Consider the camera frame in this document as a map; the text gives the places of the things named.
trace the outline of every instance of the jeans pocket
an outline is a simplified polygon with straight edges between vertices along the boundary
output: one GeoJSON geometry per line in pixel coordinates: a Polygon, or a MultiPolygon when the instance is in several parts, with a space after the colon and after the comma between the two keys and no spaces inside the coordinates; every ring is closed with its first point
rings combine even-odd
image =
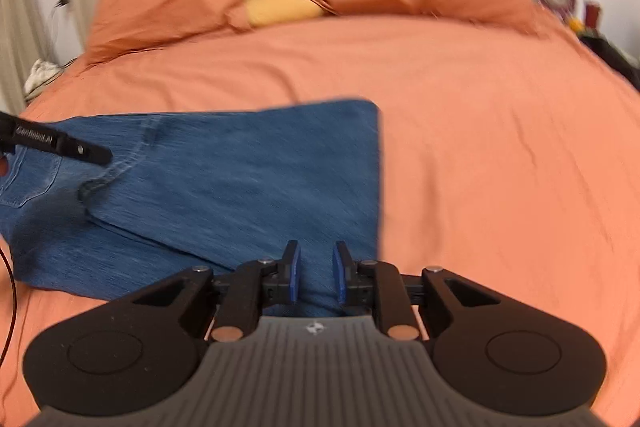
{"type": "Polygon", "coordinates": [[[9,174],[0,179],[0,204],[14,208],[43,195],[60,169],[61,157],[18,146],[9,155],[9,174]]]}

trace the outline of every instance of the denim pants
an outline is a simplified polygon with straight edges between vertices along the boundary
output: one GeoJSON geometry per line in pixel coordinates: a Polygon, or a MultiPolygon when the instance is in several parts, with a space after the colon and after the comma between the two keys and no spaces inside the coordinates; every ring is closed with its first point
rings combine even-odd
{"type": "Polygon", "coordinates": [[[378,110],[364,100],[248,113],[72,118],[53,126],[113,152],[106,167],[17,148],[0,180],[15,276],[113,299],[181,269],[228,273],[302,248],[302,304],[338,312],[332,244],[374,259],[378,110]]]}

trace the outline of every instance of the yellow pillow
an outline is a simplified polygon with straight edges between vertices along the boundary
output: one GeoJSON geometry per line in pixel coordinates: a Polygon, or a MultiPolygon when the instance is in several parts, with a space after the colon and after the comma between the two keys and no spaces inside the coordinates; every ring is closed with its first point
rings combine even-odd
{"type": "Polygon", "coordinates": [[[324,10],[310,0],[246,0],[245,6],[249,22],[256,28],[324,15],[324,10]]]}

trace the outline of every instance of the beige curtain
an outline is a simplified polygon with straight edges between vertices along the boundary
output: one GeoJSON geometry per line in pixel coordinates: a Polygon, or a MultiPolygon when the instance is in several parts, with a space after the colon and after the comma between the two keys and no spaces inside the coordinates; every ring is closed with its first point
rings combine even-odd
{"type": "Polygon", "coordinates": [[[23,86],[46,42],[35,0],[0,0],[0,110],[24,109],[23,86]]]}

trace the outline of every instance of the orange bed sheet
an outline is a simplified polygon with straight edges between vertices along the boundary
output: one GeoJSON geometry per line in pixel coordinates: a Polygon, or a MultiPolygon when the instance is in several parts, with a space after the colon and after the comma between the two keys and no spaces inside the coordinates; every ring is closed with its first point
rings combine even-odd
{"type": "MultiPolygon", "coordinates": [[[[201,36],[90,69],[81,58],[24,115],[372,100],[382,112],[380,256],[406,273],[446,266],[591,332],[608,362],[594,411],[626,427],[640,415],[640,96],[547,12],[538,22],[541,39],[402,16],[201,36]]],[[[37,412],[20,371],[29,341],[96,304],[20,286],[0,423],[37,412]]]]}

